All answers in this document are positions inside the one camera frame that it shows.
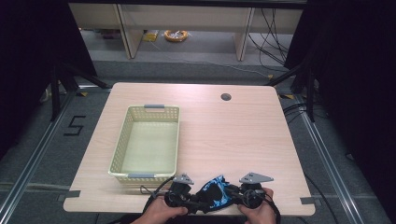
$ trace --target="floor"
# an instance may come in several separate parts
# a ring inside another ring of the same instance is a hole
[[[86,41],[98,76],[109,82],[128,79],[128,76],[133,76],[134,81],[146,80],[137,73],[145,74],[149,69],[167,69],[168,73],[174,71],[181,77],[183,74],[179,75],[180,71],[188,69],[192,73],[221,73],[229,69],[227,71],[230,74],[234,72],[247,78],[255,76],[264,82],[271,75],[276,77],[286,71],[281,63],[260,54],[251,40],[247,43],[244,61],[238,62],[233,34],[229,33],[190,32],[186,41],[170,43],[164,40],[163,31],[160,31],[155,42],[142,42],[134,59],[126,58],[125,48],[119,38],[103,39],[100,33],[88,30],[81,31],[81,35]],[[252,34],[252,39],[259,46],[263,43],[260,34]],[[270,39],[270,43],[277,46],[276,41],[272,37]],[[287,48],[292,35],[279,35],[277,39]],[[264,48],[282,61],[282,53],[278,49],[268,44]],[[157,65],[150,68],[146,66],[147,63]],[[292,99],[285,96],[290,93],[288,86],[292,80],[290,78],[276,87],[284,109],[304,101],[303,94]],[[78,83],[84,88],[91,85],[83,79],[78,79]],[[80,94],[63,95],[64,103],[70,109],[65,110],[58,123],[48,119],[50,101],[43,102],[19,143],[0,162],[0,201],[9,197],[16,201],[9,207],[9,215],[0,222],[107,223],[121,216],[66,213],[62,208],[63,196],[73,180],[108,96],[108,91],[87,91],[90,97],[82,97]],[[65,138],[64,134],[71,132],[69,121],[75,115],[87,115],[83,120],[84,131],[79,137]],[[296,110],[286,113],[286,119],[307,176],[308,186],[315,199],[317,212],[304,219],[284,217],[282,223],[390,223],[359,167],[346,157],[347,149],[326,117],[324,108],[316,105],[315,115],[316,122],[311,123],[304,108],[297,107]],[[55,125],[53,133],[49,133],[49,127]],[[41,136],[49,139],[43,142]],[[32,174],[26,171],[26,164],[32,164]],[[26,184],[25,189],[21,188],[24,193],[20,196],[10,195],[15,188],[14,184],[21,180]],[[204,223],[207,220],[200,221],[196,218],[187,221],[195,222]]]

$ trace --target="table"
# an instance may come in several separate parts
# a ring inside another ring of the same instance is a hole
[[[221,99],[223,93],[231,100]],[[272,87],[117,83],[114,85],[66,198],[69,212],[141,213],[148,195],[122,186],[107,171],[130,105],[180,107],[177,174],[195,182],[191,193],[224,175],[237,186],[248,172],[268,175],[283,216],[311,216],[313,204],[276,91]],[[240,215],[232,205],[210,215]]]

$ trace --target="small box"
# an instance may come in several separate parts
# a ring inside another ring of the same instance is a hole
[[[108,173],[121,184],[161,184],[177,169],[180,109],[133,105],[127,109]]]

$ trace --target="wooden tabletop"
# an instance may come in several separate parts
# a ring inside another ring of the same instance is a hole
[[[221,99],[223,93],[231,100]],[[117,83],[114,85],[70,191],[69,212],[141,213],[148,195],[123,186],[108,172],[130,105],[178,105],[180,130],[177,174],[195,182],[196,193],[207,181],[224,175],[240,186],[249,172],[271,176],[283,216],[311,216],[313,204],[276,91],[272,87],[196,84]],[[209,215],[240,215],[236,205]]]

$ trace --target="human hand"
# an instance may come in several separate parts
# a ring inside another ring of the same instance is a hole
[[[268,201],[272,201],[274,192],[271,189],[262,188],[265,190],[266,194],[265,197]],[[250,209],[245,207],[242,204],[238,204],[238,209],[241,211],[245,216],[247,216],[247,221],[245,224],[275,224],[276,223],[276,215],[272,207],[265,201],[262,204],[255,208]]]
[[[186,207],[169,207],[163,196],[158,196],[146,212],[134,224],[163,224],[169,218],[183,216],[188,213]]]

